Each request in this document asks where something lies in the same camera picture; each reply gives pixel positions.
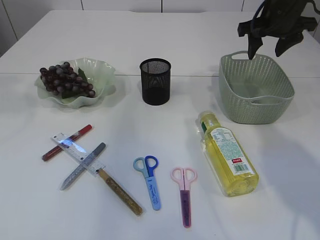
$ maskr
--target clear plastic ruler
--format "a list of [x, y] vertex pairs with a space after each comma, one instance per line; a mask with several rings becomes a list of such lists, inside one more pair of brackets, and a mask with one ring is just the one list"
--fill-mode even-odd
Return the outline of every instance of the clear plastic ruler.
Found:
[[58, 133], [52, 137], [53, 141], [59, 145], [65, 152], [67, 152], [71, 157], [73, 157], [80, 165], [87, 169], [92, 175], [97, 176], [98, 169], [104, 169], [105, 164], [98, 160], [94, 160], [91, 164], [84, 164], [83, 161], [89, 156], [90, 152], [87, 152], [81, 146], [76, 144], [67, 135], [63, 133]]

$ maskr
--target green plastic basket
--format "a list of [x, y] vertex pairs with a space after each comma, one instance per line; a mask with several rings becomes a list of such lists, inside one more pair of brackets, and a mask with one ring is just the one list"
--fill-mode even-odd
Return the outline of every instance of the green plastic basket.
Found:
[[270, 57], [234, 59], [238, 51], [220, 60], [219, 89], [230, 119], [240, 124], [270, 124], [286, 111], [295, 90], [281, 67]]

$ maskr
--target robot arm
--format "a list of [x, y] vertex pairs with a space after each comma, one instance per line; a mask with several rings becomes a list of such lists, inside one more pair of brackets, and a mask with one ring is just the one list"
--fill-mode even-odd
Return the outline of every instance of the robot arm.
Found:
[[317, 20], [301, 16], [307, 3], [312, 3], [314, 11], [320, 15], [314, 0], [264, 0], [252, 20], [239, 23], [239, 37], [248, 35], [249, 59], [253, 59], [263, 45], [262, 38], [265, 36], [279, 38], [275, 47], [275, 55], [279, 57], [302, 42], [303, 30], [314, 31], [318, 25]]

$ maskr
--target green glass bowl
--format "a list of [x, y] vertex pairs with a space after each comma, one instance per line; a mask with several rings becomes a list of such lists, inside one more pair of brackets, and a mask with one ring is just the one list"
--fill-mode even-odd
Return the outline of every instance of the green glass bowl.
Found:
[[97, 103], [100, 98], [104, 97], [105, 89], [115, 82], [115, 69], [104, 61], [83, 57], [76, 60], [61, 61], [57, 64], [62, 65], [64, 62], [69, 62], [76, 73], [78, 73], [79, 68], [84, 71], [88, 83], [93, 84], [95, 97], [74, 96], [62, 99], [60, 95], [55, 96], [46, 91], [46, 87], [39, 76], [34, 85], [37, 86], [37, 93], [40, 99], [52, 99], [61, 105], [77, 109], [81, 106]]

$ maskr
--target black mesh pen holder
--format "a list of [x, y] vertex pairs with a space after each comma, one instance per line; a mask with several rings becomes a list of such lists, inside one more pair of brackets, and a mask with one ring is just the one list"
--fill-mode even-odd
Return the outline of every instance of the black mesh pen holder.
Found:
[[151, 58], [140, 64], [142, 99], [149, 105], [162, 105], [170, 98], [171, 64], [161, 58]]

